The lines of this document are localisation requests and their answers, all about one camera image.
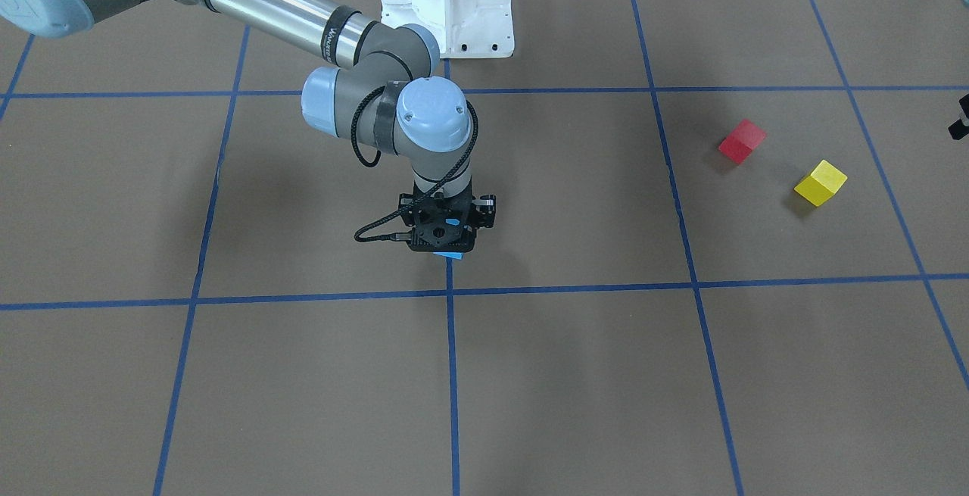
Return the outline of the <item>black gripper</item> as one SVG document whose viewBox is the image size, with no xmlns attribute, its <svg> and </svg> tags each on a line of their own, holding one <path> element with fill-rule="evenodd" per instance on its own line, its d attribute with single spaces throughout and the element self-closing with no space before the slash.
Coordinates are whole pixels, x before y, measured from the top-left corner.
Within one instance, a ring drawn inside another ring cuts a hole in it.
<svg viewBox="0 0 969 496">
<path fill-rule="evenodd" d="M 411 195 L 401 193 L 398 200 L 398 207 L 404 210 L 400 217 L 408 227 L 403 233 L 408 247 L 412 251 L 440 254 L 473 251 L 477 238 L 475 224 L 480 216 L 473 207 L 473 189 L 466 188 L 453 197 L 439 192 L 412 208 L 410 205 L 420 195 L 415 188 Z"/>
</svg>

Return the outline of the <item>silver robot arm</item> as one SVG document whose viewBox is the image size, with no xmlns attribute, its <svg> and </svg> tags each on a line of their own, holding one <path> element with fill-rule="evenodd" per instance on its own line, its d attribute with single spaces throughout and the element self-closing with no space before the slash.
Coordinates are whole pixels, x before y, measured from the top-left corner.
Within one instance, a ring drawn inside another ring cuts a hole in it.
<svg viewBox="0 0 969 496">
<path fill-rule="evenodd" d="M 2 16 L 59 39 L 152 0 L 2 0 Z M 398 242 L 413 251 L 473 250 L 494 225 L 496 200 L 473 193 L 471 153 L 478 118 L 463 90 L 436 74 L 438 43 L 425 27 L 390 27 L 332 0 L 172 0 L 231 17 L 321 59 L 301 90 L 308 126 L 350 142 L 374 167 L 384 155 L 410 162 L 411 192 L 387 216 L 361 226 L 359 243 Z"/>
</svg>

